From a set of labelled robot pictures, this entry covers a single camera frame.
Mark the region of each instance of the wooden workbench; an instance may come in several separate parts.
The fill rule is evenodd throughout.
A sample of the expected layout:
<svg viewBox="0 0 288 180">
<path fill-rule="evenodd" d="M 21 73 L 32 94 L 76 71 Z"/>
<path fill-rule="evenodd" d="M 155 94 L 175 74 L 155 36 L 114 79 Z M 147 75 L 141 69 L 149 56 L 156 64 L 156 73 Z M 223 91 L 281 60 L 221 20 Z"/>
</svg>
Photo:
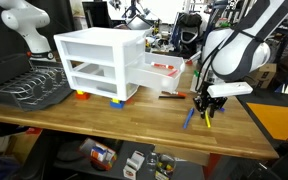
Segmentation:
<svg viewBox="0 0 288 180">
<path fill-rule="evenodd" d="M 152 89 L 140 87 L 131 104 L 123 109 L 110 107 L 110 99 L 92 95 L 89 100 L 70 95 L 62 103 L 46 110 L 23 112 L 0 105 L 0 122 L 94 135 L 171 148 L 185 148 L 252 159 L 275 159 L 277 153 L 235 97 L 225 104 L 225 112 L 216 112 L 207 128 L 196 111 L 187 129 L 183 123 L 193 107 L 189 92 L 193 67 L 182 74 L 178 91 L 186 99 L 158 99 Z"/>
</svg>

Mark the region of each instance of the packaging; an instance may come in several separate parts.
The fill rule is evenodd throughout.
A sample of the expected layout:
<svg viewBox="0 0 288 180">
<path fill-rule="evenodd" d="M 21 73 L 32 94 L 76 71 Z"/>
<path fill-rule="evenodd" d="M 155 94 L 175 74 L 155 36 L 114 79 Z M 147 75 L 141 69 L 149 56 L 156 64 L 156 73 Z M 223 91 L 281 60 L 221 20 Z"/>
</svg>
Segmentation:
<svg viewBox="0 0 288 180">
<path fill-rule="evenodd" d="M 276 73 L 276 64 L 268 63 L 251 72 L 244 80 L 255 88 L 265 89 L 268 87 Z"/>
<path fill-rule="evenodd" d="M 126 165 L 123 169 L 124 177 L 136 180 L 136 172 L 142 167 L 144 154 L 139 151 L 134 151 L 131 158 L 127 158 Z"/>
<path fill-rule="evenodd" d="M 161 154 L 158 158 L 158 164 L 155 172 L 156 180 L 170 180 L 176 167 L 174 157 Z"/>
<path fill-rule="evenodd" d="M 110 170 L 117 159 L 116 152 L 107 146 L 87 138 L 78 151 L 99 169 Z"/>
</svg>

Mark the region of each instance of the marker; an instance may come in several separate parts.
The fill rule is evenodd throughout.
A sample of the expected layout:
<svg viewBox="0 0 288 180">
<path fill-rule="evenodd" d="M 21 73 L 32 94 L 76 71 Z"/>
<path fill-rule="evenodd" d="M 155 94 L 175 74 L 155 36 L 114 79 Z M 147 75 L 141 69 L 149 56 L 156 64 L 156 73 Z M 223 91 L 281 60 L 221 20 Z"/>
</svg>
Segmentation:
<svg viewBox="0 0 288 180">
<path fill-rule="evenodd" d="M 168 76 L 173 76 L 173 74 L 177 73 L 177 71 L 178 71 L 177 69 L 174 69 L 172 72 L 168 73 L 167 75 Z"/>
<path fill-rule="evenodd" d="M 169 98 L 169 99 L 185 99 L 184 96 L 159 96 L 158 98 L 160 99 L 166 99 L 166 98 Z"/>
<path fill-rule="evenodd" d="M 174 66 L 166 65 L 166 64 L 159 64 L 156 62 L 151 62 L 151 65 L 155 67 L 165 68 L 165 69 L 174 69 Z"/>
<path fill-rule="evenodd" d="M 197 58 L 198 58 L 201 54 L 202 54 L 202 52 L 201 52 L 201 51 L 198 51 L 198 52 L 195 53 L 193 56 L 191 56 L 191 57 L 189 58 L 189 60 L 191 60 L 191 61 L 196 61 Z"/>
<path fill-rule="evenodd" d="M 191 108 L 190 112 L 188 113 L 188 115 L 186 117 L 186 120 L 185 120 L 185 123 L 184 123 L 184 126 L 183 126 L 184 129 L 187 128 L 187 125 L 190 122 L 191 117 L 193 116 L 193 114 L 194 114 L 194 108 Z"/>
<path fill-rule="evenodd" d="M 210 123 L 210 120 L 208 119 L 207 110 L 205 110 L 205 121 L 206 121 L 207 127 L 210 128 L 211 127 L 211 123 Z"/>
<path fill-rule="evenodd" d="M 178 96 L 186 97 L 186 94 L 185 94 L 185 93 L 178 92 L 178 91 L 174 91 L 172 94 L 176 94 L 176 95 L 178 95 Z"/>
</svg>

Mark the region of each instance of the black cable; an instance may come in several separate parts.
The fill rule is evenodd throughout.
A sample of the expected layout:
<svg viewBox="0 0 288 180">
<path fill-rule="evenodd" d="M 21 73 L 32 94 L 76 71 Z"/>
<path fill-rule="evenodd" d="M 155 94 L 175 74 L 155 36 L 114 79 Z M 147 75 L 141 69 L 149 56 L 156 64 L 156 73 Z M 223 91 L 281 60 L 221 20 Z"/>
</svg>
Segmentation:
<svg viewBox="0 0 288 180">
<path fill-rule="evenodd" d="M 211 58 L 211 61 L 210 63 L 207 65 L 206 67 L 206 71 L 205 71 L 205 75 L 203 76 L 203 81 L 202 82 L 205 82 L 205 78 L 206 78 L 206 75 L 207 75 L 207 72 L 208 72 L 208 69 L 210 68 L 211 64 L 213 63 L 214 59 L 215 59 L 215 56 L 216 54 L 218 53 L 219 49 L 216 49 L 216 51 L 214 51 L 214 55 L 212 55 L 212 58 Z"/>
<path fill-rule="evenodd" d="M 200 82 L 200 74 L 202 73 L 202 70 L 203 70 L 203 67 L 204 67 L 204 65 L 205 65 L 205 63 L 207 62 L 207 60 L 216 52 L 216 51 L 218 51 L 218 47 L 222 44 L 222 42 L 221 43 L 219 43 L 213 50 L 212 50 L 212 52 L 205 58 L 205 60 L 204 60 L 204 62 L 202 63 L 202 65 L 201 65 L 201 67 L 200 67 L 200 70 L 199 70 L 199 75 L 198 75 L 198 77 L 197 77 L 197 83 L 196 83 L 196 86 L 195 86 L 195 91 L 197 91 L 197 92 L 199 92 L 200 91 L 200 89 L 201 89 L 201 86 L 202 86 L 202 84 L 201 84 L 201 86 L 200 86 L 200 88 L 198 88 L 197 89 L 197 87 L 198 87 L 198 83 Z"/>
</svg>

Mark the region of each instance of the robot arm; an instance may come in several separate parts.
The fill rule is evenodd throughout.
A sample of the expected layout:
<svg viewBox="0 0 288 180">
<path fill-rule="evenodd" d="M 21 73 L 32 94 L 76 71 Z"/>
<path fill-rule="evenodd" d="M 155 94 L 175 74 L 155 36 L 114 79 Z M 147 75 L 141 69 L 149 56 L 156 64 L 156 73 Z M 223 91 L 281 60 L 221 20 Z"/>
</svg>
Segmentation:
<svg viewBox="0 0 288 180">
<path fill-rule="evenodd" d="M 247 83 L 223 82 L 241 79 L 268 61 L 270 49 L 264 41 L 287 16 L 288 0 L 258 0 L 233 29 L 214 30 L 208 35 L 202 54 L 207 68 L 201 72 L 202 79 L 207 78 L 201 85 L 197 83 L 201 94 L 193 99 L 202 118 L 208 107 L 211 117 L 221 109 L 225 96 L 252 92 Z"/>
<path fill-rule="evenodd" d="M 268 61 L 264 40 L 287 15 L 288 0 L 259 0 L 233 29 L 209 34 L 203 57 L 220 44 L 210 62 L 213 72 L 225 81 L 238 80 Z"/>
<path fill-rule="evenodd" d="M 25 39 L 31 60 L 55 62 L 47 39 L 36 30 L 50 23 L 47 13 L 24 0 L 0 0 L 0 6 L 6 9 L 1 15 L 4 24 Z"/>
</svg>

